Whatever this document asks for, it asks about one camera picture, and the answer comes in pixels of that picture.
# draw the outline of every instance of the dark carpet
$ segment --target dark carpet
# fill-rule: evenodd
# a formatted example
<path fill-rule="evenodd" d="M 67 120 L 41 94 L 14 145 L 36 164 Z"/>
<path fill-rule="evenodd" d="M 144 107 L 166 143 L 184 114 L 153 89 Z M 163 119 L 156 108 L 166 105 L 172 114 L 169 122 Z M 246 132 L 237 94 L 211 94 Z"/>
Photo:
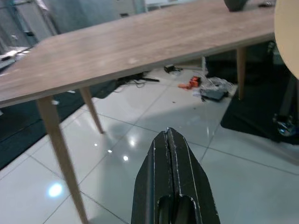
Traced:
<path fill-rule="evenodd" d="M 116 81 L 108 81 L 91 86 L 90 91 L 93 97 L 105 98 L 116 87 Z M 75 94 L 61 93 L 55 95 L 54 99 L 60 102 L 57 110 L 61 121 L 84 104 L 79 91 Z M 0 116 L 0 170 L 46 134 L 35 101 L 1 110 L 4 114 Z"/>
<path fill-rule="evenodd" d="M 269 138 L 276 142 L 299 144 L 299 136 L 284 137 L 277 131 L 272 118 L 279 112 L 284 93 L 290 77 L 290 72 L 283 67 L 275 67 L 271 75 L 265 75 L 260 83 L 245 84 L 244 100 L 234 95 L 221 126 L 239 132 L 249 133 Z M 296 98 L 294 98 L 291 114 L 297 119 Z"/>

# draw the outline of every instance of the table top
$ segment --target table top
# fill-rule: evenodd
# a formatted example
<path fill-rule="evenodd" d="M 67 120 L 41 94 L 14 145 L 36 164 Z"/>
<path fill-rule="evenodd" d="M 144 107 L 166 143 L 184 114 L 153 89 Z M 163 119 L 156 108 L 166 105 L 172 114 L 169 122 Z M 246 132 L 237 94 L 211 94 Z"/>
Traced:
<path fill-rule="evenodd" d="M 293 75 L 299 79 L 299 1 L 279 0 L 275 9 L 275 39 L 280 55 Z"/>
<path fill-rule="evenodd" d="M 0 76 L 0 108 L 274 38 L 274 8 L 197 1 L 57 35 Z"/>

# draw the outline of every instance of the white tile floor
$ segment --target white tile floor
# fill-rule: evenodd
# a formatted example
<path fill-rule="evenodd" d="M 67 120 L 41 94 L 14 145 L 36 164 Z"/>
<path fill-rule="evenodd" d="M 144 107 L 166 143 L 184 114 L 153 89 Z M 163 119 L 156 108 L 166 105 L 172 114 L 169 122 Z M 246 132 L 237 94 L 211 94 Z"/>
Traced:
<path fill-rule="evenodd" d="M 222 128 L 230 99 L 202 103 L 176 87 L 190 76 L 154 70 L 149 77 L 161 83 L 94 99 L 105 135 L 86 106 L 61 124 L 90 222 L 130 223 L 137 172 L 153 138 L 170 126 L 205 169 L 222 224 L 299 223 L 299 166 L 275 150 L 299 147 Z M 80 223 L 48 137 L 0 171 L 0 223 Z"/>

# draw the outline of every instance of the black vase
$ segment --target black vase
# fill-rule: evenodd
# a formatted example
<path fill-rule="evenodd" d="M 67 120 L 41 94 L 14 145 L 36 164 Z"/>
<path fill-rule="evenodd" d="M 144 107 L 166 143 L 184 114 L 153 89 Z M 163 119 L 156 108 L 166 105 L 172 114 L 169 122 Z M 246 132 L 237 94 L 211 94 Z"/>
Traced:
<path fill-rule="evenodd" d="M 248 0 L 224 0 L 230 12 L 241 11 Z"/>

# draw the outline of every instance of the wooden table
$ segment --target wooden table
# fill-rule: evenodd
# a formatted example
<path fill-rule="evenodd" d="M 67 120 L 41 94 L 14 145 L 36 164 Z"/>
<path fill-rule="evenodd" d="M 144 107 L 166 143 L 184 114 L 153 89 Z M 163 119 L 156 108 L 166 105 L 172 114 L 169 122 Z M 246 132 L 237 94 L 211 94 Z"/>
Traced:
<path fill-rule="evenodd" d="M 242 97 L 245 47 L 274 38 L 274 8 L 258 8 L 257 2 L 229 13 L 222 1 L 197 1 L 54 36 L 0 76 L 0 108 L 37 100 L 82 223 L 85 209 L 52 95 L 80 88 L 94 109 L 92 84 L 237 49 Z"/>

